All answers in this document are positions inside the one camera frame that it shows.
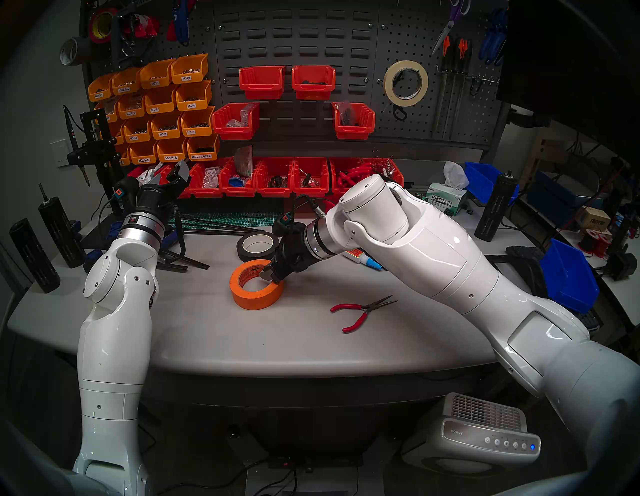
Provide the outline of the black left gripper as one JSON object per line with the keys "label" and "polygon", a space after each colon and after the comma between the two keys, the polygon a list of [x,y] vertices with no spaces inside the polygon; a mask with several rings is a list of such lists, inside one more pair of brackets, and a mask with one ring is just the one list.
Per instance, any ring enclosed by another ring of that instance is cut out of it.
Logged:
{"label": "black left gripper", "polygon": [[170,170],[159,170],[150,180],[150,184],[142,185],[135,195],[135,212],[151,214],[157,218],[168,218],[173,212],[172,204],[176,199],[176,183],[190,182],[190,167],[187,161],[179,161]]}

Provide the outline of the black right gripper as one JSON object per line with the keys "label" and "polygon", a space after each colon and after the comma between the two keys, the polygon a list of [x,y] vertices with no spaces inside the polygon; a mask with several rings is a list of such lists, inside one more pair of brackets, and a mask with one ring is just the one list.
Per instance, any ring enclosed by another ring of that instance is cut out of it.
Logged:
{"label": "black right gripper", "polygon": [[310,229],[313,234],[314,227],[315,223],[291,223],[289,226],[274,223],[273,234],[280,238],[280,242],[273,256],[273,266],[264,267],[259,277],[279,284],[291,273],[300,273],[318,263],[320,258],[307,242],[307,232]]}

